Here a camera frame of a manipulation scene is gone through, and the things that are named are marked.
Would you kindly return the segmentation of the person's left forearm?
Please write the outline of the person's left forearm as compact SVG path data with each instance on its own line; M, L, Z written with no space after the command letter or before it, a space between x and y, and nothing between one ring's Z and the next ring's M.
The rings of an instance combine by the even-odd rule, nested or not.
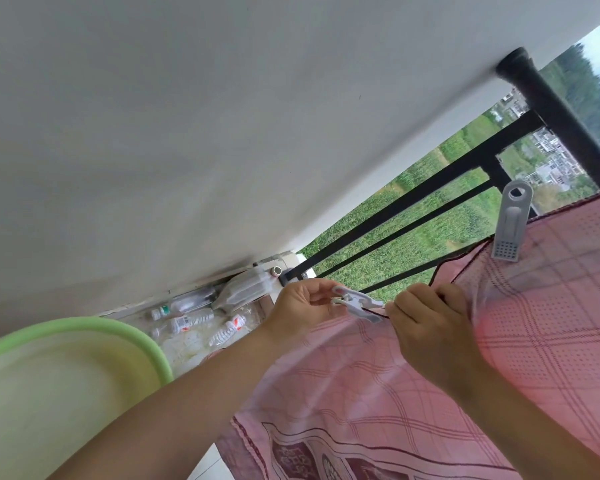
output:
M309 329L270 316L110 423L48 480L187 480L266 371Z

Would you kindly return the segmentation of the grey plastic clothespin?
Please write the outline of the grey plastic clothespin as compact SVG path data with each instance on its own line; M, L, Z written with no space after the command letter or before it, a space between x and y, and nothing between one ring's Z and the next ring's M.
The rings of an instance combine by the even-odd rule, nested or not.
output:
M513 180L503 190L491 257L517 262L525 238L534 190L524 180Z

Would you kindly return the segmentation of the person's left hand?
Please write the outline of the person's left hand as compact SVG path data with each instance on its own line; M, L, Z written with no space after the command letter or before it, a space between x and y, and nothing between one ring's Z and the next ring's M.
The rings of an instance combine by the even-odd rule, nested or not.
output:
M267 339L282 350L289 350L305 336L327 321L309 321L311 301L333 298L332 288L338 283L324 278L311 278L287 284L278 295L263 329Z

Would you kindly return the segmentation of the person's right hand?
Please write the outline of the person's right hand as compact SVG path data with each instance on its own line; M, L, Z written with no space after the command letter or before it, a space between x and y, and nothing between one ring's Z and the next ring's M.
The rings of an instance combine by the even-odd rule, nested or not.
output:
M389 318L405 361L424 379L451 397L461 397L485 366L469 318L460 322L418 325Z

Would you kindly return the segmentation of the person's right forearm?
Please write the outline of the person's right forearm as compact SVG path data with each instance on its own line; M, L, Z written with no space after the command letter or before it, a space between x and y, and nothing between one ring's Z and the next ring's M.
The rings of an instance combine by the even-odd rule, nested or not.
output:
M478 354L426 361L426 379L448 394L523 480L600 480L600 457Z

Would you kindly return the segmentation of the pink checked towel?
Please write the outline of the pink checked towel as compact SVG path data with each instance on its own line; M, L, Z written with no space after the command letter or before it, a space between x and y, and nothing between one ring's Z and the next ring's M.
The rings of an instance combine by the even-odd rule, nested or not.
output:
M600 192L528 224L516 263L492 238L440 265L485 359L600 455ZM216 440L235 480L520 480L400 354L387 320L314 329Z

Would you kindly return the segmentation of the white plastic clothespin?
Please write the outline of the white plastic clothespin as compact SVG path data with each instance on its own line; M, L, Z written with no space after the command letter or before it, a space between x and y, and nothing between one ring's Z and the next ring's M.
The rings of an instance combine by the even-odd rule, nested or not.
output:
M371 323L382 322L382 320L388 318L384 311L384 303L369 295L348 289L342 285L332 288L332 293L335 296L331 299L331 303L337 306L344 306L347 309L347 313L353 317Z

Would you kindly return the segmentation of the large clear plastic bottle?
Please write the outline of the large clear plastic bottle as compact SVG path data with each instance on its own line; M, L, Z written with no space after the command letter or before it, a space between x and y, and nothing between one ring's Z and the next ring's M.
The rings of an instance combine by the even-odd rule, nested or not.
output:
M229 280L211 304L211 308L231 315L241 307L269 294L277 281L278 277L270 270L252 267Z

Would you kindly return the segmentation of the green plastic basin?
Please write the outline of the green plastic basin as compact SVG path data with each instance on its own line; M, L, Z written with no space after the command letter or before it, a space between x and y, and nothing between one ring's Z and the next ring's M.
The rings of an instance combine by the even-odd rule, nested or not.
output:
M0 338L0 480L46 480L173 379L153 339L112 319L56 319Z

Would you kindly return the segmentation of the black drain pipe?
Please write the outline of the black drain pipe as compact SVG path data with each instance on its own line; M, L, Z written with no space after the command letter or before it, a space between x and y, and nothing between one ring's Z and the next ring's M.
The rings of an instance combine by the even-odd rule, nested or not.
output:
M545 81L528 51L517 48L495 67L499 79L510 83L600 188L600 144L575 113Z

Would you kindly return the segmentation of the red label plastic bottle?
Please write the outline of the red label plastic bottle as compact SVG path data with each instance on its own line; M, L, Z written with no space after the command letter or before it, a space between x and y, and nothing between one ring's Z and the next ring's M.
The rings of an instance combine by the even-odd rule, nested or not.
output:
M193 326L211 321L216 313L213 309L200 308L185 313L184 315L168 319L162 324L153 327L147 334L155 341L166 340L192 329Z
M242 314L234 315L213 333L209 339L209 347L221 347L238 333L246 324L247 318Z

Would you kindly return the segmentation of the black metal railing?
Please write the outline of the black metal railing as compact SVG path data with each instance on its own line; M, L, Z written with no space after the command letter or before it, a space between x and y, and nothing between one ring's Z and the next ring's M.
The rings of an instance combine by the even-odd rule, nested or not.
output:
M376 298L399 284L432 277L495 233L496 213L512 177L502 163L519 140L544 128L535 111L470 145L471 128L458 131L320 234L307 258L280 282L309 271Z

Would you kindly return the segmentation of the green label plastic bottle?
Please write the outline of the green label plastic bottle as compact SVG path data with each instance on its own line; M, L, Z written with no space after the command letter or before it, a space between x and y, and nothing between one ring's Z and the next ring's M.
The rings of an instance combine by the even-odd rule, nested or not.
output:
M209 306L215 300L215 297L216 290L213 286L202 287L178 296L167 304L152 308L148 313L148 317L152 321L158 321L167 317L183 315Z

